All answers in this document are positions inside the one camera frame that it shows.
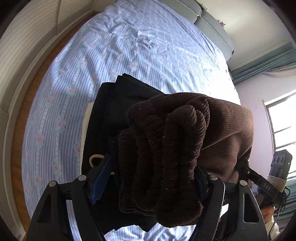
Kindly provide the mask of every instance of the pink wall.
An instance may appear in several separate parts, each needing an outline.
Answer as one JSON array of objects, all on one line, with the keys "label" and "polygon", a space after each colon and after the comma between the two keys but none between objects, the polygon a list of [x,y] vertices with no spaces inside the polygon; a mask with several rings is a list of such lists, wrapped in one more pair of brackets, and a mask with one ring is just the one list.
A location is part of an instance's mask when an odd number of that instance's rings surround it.
[{"label": "pink wall", "polygon": [[254,142],[250,167],[267,177],[273,156],[273,143],[268,116],[263,102],[296,89],[296,75],[274,78],[258,74],[235,85],[241,105],[250,108],[254,117]]}]

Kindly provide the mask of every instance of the wooden floor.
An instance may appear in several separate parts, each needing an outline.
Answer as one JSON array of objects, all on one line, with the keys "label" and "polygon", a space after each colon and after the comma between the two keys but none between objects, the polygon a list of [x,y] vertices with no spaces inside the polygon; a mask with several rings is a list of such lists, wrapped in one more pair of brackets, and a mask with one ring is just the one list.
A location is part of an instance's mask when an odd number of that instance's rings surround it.
[{"label": "wooden floor", "polygon": [[75,27],[50,53],[47,59],[42,64],[41,68],[38,70],[36,76],[31,82],[25,98],[22,102],[20,112],[17,117],[15,124],[15,130],[12,141],[11,149],[11,179],[12,179],[12,189],[15,198],[15,204],[17,207],[20,220],[27,232],[30,224],[30,218],[25,204],[24,190],[22,186],[22,141],[25,132],[25,126],[29,116],[29,111],[35,97],[36,91],[42,81],[43,76],[48,70],[51,62],[57,56],[57,54],[62,50],[62,48],[67,44],[70,38],[80,29],[80,27],[92,18],[95,14],[91,15],[89,18],[80,23]]}]

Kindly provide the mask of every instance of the brown clothing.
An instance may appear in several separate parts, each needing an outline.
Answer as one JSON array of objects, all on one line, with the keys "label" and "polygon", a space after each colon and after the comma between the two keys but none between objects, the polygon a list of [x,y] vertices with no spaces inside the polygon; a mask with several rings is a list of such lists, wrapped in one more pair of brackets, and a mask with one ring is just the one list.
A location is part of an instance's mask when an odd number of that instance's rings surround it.
[{"label": "brown clothing", "polygon": [[163,94],[133,105],[127,117],[130,128],[118,137],[122,212],[156,216],[166,227],[196,224],[196,165],[236,183],[236,162],[248,164],[253,116],[245,107],[197,93]]}]

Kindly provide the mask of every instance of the window pane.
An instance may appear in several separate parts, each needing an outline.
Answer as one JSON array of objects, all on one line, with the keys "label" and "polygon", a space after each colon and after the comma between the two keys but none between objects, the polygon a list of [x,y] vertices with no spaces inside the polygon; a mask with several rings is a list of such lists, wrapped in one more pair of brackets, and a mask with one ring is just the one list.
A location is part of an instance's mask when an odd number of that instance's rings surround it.
[{"label": "window pane", "polygon": [[293,95],[286,101],[268,108],[274,131],[296,125],[295,106],[296,95]]},{"label": "window pane", "polygon": [[292,177],[292,176],[296,176],[296,145],[289,145],[289,146],[286,146],[286,147],[283,147],[283,148],[279,148],[279,149],[276,149],[276,151],[280,151],[280,150],[287,150],[291,155],[292,155],[292,161],[291,161],[291,166],[290,166],[290,170],[289,170],[289,174],[288,177]]},{"label": "window pane", "polygon": [[296,141],[296,126],[292,126],[289,129],[280,131],[274,134],[274,139],[276,141],[276,147],[286,145],[288,143]]}]

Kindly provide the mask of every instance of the window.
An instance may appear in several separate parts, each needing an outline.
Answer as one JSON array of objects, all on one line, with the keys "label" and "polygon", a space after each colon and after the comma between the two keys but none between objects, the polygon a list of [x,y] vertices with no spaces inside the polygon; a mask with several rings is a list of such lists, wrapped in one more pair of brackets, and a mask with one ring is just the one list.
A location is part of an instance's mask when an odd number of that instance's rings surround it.
[{"label": "window", "polygon": [[274,150],[287,150],[293,157],[288,177],[296,176],[296,92],[266,105]]}]

